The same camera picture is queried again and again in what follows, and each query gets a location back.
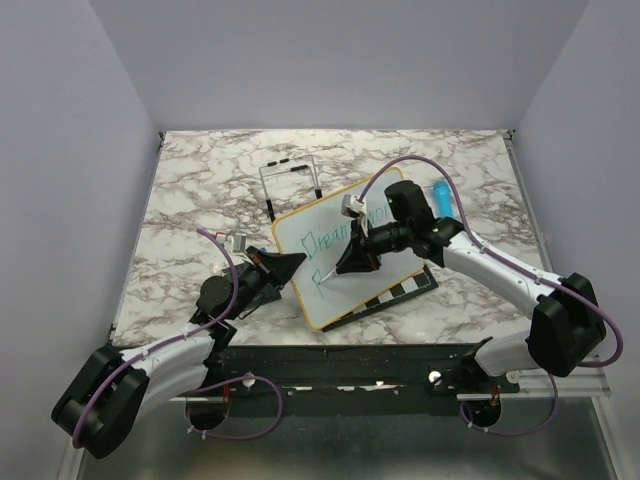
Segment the white whiteboard marker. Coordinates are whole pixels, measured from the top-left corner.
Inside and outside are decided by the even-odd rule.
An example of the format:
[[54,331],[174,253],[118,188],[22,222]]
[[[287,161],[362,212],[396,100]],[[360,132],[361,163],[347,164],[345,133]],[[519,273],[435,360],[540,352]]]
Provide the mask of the white whiteboard marker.
[[329,273],[327,273],[325,276],[323,276],[317,283],[322,284],[336,275],[337,275],[336,270],[333,269]]

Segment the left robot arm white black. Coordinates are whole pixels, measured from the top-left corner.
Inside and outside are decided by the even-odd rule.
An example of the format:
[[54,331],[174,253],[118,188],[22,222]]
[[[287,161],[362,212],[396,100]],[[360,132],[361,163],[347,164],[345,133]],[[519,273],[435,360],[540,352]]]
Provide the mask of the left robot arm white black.
[[176,334],[126,350],[105,344],[89,356],[51,412],[74,447],[104,458],[144,414],[179,394],[220,387],[222,372],[211,361],[235,335],[232,320],[266,287],[282,289],[306,259],[255,247],[246,253],[243,271],[232,267],[203,282],[195,313]]

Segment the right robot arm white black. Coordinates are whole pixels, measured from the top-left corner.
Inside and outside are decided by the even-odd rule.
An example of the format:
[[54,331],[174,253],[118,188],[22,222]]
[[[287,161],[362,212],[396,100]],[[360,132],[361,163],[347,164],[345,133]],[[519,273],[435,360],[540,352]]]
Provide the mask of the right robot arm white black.
[[485,339],[473,347],[459,370],[467,389],[483,391],[496,377],[516,370],[541,368],[566,377],[604,340],[604,321],[594,310],[595,294],[585,277],[574,273],[562,278],[491,252],[474,241],[460,221],[435,217],[412,181],[396,182],[384,195],[393,220],[379,227],[370,224],[365,200],[344,196],[341,212],[351,219],[351,235],[335,274],[377,271],[382,255],[411,250],[479,282],[531,322],[526,331]]

